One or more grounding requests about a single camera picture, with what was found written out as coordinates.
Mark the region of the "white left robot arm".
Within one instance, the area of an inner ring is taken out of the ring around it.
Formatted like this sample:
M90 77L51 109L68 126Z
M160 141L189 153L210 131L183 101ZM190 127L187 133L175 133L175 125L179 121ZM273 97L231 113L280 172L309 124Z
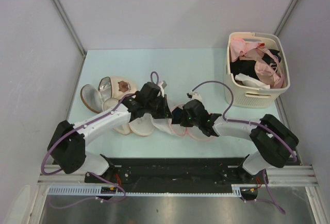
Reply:
M95 174L102 182L113 179L114 170L103 155L86 151L86 147L105 132L131 123L149 114L153 119L172 118L164 93L164 82L147 82L134 94L126 94L111 109L90 119L70 124L64 120L58 124L47 148L59 170L72 174L81 169Z

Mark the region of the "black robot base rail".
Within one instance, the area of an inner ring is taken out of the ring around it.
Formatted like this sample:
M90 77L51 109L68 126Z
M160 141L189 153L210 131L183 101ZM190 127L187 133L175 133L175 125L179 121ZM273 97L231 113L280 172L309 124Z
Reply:
M102 178L119 183L124 190L135 187L188 188L243 184L258 186L261 174L240 177L244 158L110 158Z

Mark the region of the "black bra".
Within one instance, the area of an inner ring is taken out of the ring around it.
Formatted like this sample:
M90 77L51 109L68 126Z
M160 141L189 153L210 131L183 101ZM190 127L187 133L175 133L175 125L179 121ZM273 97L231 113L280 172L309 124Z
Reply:
M172 111L172 125L181 125L183 119L183 109L182 107L176 107Z

